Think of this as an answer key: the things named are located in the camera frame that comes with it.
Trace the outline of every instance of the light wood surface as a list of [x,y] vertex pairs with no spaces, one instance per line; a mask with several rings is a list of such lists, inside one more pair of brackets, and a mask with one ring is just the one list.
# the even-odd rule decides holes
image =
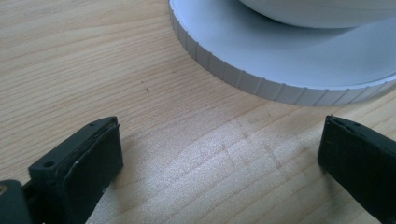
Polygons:
[[283,105],[216,79],[166,0],[0,2],[0,177],[118,116],[125,167],[89,223],[377,223],[317,163],[326,115],[396,139],[396,91]]

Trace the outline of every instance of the black plastic part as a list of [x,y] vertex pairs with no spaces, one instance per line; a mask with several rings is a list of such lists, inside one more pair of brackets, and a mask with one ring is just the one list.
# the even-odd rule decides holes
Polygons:
[[382,223],[396,223],[396,142],[359,123],[326,118],[318,162]]
[[85,223],[122,166],[117,118],[86,125],[29,167],[31,191],[50,205],[34,220]]
[[0,223],[33,224],[21,183],[16,180],[0,181]]

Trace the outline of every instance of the white bowl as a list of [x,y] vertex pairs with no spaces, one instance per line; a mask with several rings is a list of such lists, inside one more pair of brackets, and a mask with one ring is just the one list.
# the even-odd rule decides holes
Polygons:
[[396,16],[396,0],[240,0],[276,21],[310,28],[347,28]]

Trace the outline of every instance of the ridged edge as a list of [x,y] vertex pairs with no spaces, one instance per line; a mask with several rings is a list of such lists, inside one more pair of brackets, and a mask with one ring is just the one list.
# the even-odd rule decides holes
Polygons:
[[190,36],[184,29],[169,1],[169,11],[173,29],[183,48],[190,56],[212,75],[237,89],[261,98],[289,105],[347,105],[375,98],[393,89],[396,80],[375,86],[345,90],[317,90],[294,87],[256,77],[218,58]]

